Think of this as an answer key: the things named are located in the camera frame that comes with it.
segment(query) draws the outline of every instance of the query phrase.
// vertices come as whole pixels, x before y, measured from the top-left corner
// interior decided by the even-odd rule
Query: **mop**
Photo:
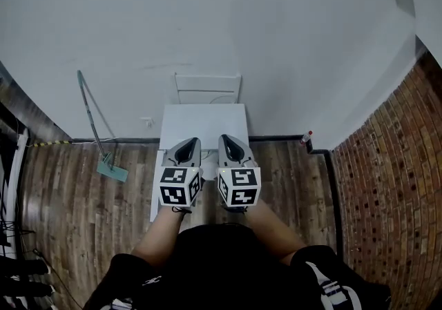
[[[105,176],[109,176],[113,179],[117,179],[119,181],[125,182],[127,179],[128,171],[118,166],[113,166],[113,156],[111,152],[105,153],[102,143],[100,142],[97,134],[97,129],[94,125],[94,120],[92,118],[92,114],[90,113],[88,100],[86,99],[86,93],[84,92],[84,85],[86,85],[86,81],[84,80],[83,74],[80,70],[77,71],[78,76],[78,84],[80,85],[81,95],[83,96],[84,106],[86,107],[86,112],[88,113],[90,126],[92,127],[92,131],[94,132],[95,141],[97,141],[100,152],[102,153],[102,161],[98,162],[97,172],[103,174]]]

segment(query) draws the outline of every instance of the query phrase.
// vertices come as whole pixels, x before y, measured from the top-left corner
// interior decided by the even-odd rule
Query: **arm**
[[[256,237],[282,263],[290,265],[295,252],[306,247],[301,238],[264,201],[258,200],[256,206],[250,206],[245,216]]]
[[[163,206],[132,255],[146,260],[154,269],[161,268],[172,255],[183,217],[183,213]]]

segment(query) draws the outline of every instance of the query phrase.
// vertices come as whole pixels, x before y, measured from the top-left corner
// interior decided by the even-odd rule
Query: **bottle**
[[[311,139],[311,135],[313,135],[313,131],[305,133],[299,142],[304,146]]]

